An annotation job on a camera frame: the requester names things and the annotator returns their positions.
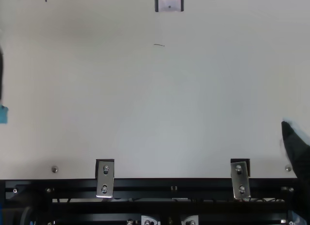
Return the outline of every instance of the mounting hardware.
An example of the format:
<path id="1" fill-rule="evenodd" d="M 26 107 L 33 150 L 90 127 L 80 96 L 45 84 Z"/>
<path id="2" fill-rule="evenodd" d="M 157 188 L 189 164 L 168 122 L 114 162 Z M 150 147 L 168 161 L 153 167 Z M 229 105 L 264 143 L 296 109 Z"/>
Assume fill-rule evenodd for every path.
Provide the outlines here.
<path id="1" fill-rule="evenodd" d="M 101 188 L 101 192 L 103 194 L 106 194 L 108 192 L 108 187 L 106 185 L 103 185 L 102 188 Z"/>
<path id="2" fill-rule="evenodd" d="M 241 186 L 239 187 L 239 192 L 240 192 L 241 194 L 244 194 L 245 191 L 246 191 L 246 189 L 244 188 L 243 185 L 241 185 Z"/>
<path id="3" fill-rule="evenodd" d="M 184 219 L 181 218 L 181 224 L 182 225 L 199 225 L 199 217 L 198 215 L 192 215 Z"/>
<path id="4" fill-rule="evenodd" d="M 241 174 L 241 173 L 242 173 L 242 168 L 241 168 L 240 165 L 237 165 L 237 166 L 236 166 L 236 171 L 237 171 L 238 174 Z"/>
<path id="5" fill-rule="evenodd" d="M 160 225 L 160 220 L 153 218 L 153 217 L 150 217 L 150 216 L 147 216 L 147 215 L 142 215 L 141 216 L 141 224 L 142 225 L 151 225 L 151 224 Z"/>
<path id="6" fill-rule="evenodd" d="M 247 163 L 236 162 L 231 163 L 232 187 L 233 196 L 235 199 L 251 197 L 250 187 L 248 182 Z"/>
<path id="7" fill-rule="evenodd" d="M 103 173 L 104 174 L 108 174 L 109 173 L 109 167 L 108 167 L 108 165 L 105 165 L 104 167 L 103 167 Z"/>
<path id="8" fill-rule="evenodd" d="M 114 185 L 114 160 L 96 160 L 96 197 L 112 198 Z"/>
<path id="9" fill-rule="evenodd" d="M 155 0 L 155 12 L 184 11 L 184 0 Z"/>
<path id="10" fill-rule="evenodd" d="M 58 167 L 54 165 L 51 170 L 52 170 L 53 173 L 57 173 L 58 172 Z"/>
<path id="11" fill-rule="evenodd" d="M 291 172 L 291 171 L 292 171 L 291 165 L 286 165 L 286 166 L 285 166 L 285 170 L 286 170 L 287 172 Z"/>

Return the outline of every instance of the black object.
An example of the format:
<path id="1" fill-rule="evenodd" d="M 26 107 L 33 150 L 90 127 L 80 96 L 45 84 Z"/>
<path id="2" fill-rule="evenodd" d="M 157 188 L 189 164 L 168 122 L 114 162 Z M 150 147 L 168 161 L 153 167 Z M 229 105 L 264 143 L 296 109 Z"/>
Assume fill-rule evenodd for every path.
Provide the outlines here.
<path id="1" fill-rule="evenodd" d="M 286 153 L 294 173 L 301 182 L 300 194 L 292 200 L 292 210 L 310 223 L 310 146 L 293 130 L 289 123 L 282 122 L 282 136 Z"/>
<path id="2" fill-rule="evenodd" d="M 0 47 L 0 100 L 2 97 L 2 76 L 3 76 L 3 56 L 2 50 Z"/>
<path id="3" fill-rule="evenodd" d="M 95 198 L 96 179 L 0 180 L 0 200 L 3 211 L 16 210 L 19 215 L 21 208 L 31 207 L 33 213 L 29 218 L 35 218 L 36 225 L 53 224 L 53 221 L 56 225 L 125 225 L 128 219 L 139 221 L 142 214 L 158 215 L 162 225 L 168 225 L 168 218 L 173 220 L 173 225 L 180 225 L 180 215 L 194 214 L 199 215 L 201 225 L 279 224 L 281 219 L 289 219 L 291 198 L 300 191 L 297 179 L 249 179 L 249 183 L 253 198 L 277 198 L 285 202 L 234 200 L 230 178 L 115 179 L 114 198 L 165 198 L 170 201 L 78 203 L 52 203 L 52 199 Z M 294 192 L 283 190 L 283 187 L 294 188 Z M 180 202 L 177 198 L 190 201 Z"/>

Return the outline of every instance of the black bar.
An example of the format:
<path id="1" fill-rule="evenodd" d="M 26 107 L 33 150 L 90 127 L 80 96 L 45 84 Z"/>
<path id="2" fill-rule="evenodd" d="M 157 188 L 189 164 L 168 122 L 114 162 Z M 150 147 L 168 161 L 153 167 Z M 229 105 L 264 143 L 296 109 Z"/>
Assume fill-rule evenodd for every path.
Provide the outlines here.
<path id="1" fill-rule="evenodd" d="M 280 224 L 287 219 L 284 202 L 101 202 L 53 203 L 56 224 L 106 221 L 125 224 L 128 219 L 140 220 L 142 214 L 198 215 L 202 224 Z"/>
<path id="2" fill-rule="evenodd" d="M 95 198 L 96 184 L 96 179 L 6 180 L 5 190 L 7 199 L 14 196 L 14 188 L 18 192 L 49 188 L 52 198 Z M 289 192 L 281 191 L 281 187 L 294 188 L 294 192 L 301 188 L 297 179 L 249 179 L 249 184 L 253 198 L 284 199 Z M 231 179 L 115 179 L 113 197 L 232 200 L 232 189 Z"/>

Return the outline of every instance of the black metal frame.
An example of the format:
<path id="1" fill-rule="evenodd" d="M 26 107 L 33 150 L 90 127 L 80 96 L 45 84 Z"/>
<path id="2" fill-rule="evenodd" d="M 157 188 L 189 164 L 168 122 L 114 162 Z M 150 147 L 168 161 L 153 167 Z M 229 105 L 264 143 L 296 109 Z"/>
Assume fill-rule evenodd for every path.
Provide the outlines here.
<path id="1" fill-rule="evenodd" d="M 96 198 L 96 179 L 78 179 L 0 180 L 0 203 L 8 210 L 34 207 L 37 225 L 49 221 L 124 225 L 128 219 L 140 220 L 142 214 L 158 215 L 162 225 L 167 224 L 169 217 L 177 218 L 181 214 L 198 214 L 201 225 L 279 224 L 283 219 L 290 220 L 291 202 L 303 192 L 297 179 L 249 179 L 249 184 L 252 198 L 284 201 L 234 200 L 231 179 L 115 179 L 113 198 L 189 198 L 191 201 L 52 203 L 52 199 L 59 198 Z"/>

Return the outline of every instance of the metal plate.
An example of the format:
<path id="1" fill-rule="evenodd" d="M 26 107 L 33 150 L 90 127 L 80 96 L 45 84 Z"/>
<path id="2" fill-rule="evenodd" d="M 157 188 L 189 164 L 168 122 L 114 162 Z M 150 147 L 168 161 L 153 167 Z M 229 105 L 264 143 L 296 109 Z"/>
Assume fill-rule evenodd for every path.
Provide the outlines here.
<path id="1" fill-rule="evenodd" d="M 192 215 L 192 216 L 186 217 L 184 219 L 184 221 L 181 221 L 181 224 L 186 225 L 187 222 L 189 222 L 189 224 L 190 224 L 190 221 L 194 221 L 195 225 L 199 225 L 199 216 L 198 215 Z"/>
<path id="2" fill-rule="evenodd" d="M 150 221 L 150 224 L 153 222 L 154 225 L 160 225 L 160 221 L 159 221 L 159 219 L 157 219 L 157 218 L 150 217 L 150 216 L 148 216 L 148 215 L 142 215 L 142 216 L 141 216 L 141 224 L 142 224 L 142 225 L 145 225 L 145 222 L 146 222 L 147 220 Z"/>
<path id="3" fill-rule="evenodd" d="M 104 166 L 108 166 L 108 173 L 104 173 Z M 113 161 L 99 161 L 97 165 L 97 197 L 111 198 L 113 196 L 114 185 L 114 162 Z M 102 187 L 107 187 L 107 192 L 102 192 Z"/>
<path id="4" fill-rule="evenodd" d="M 236 167 L 237 165 L 241 166 L 242 171 L 238 174 Z M 246 162 L 236 162 L 231 163 L 231 174 L 232 174 L 232 187 L 233 187 L 233 196 L 235 199 L 248 198 L 251 197 L 250 187 L 248 183 L 248 169 Z M 243 194 L 240 193 L 240 186 L 245 188 Z"/>

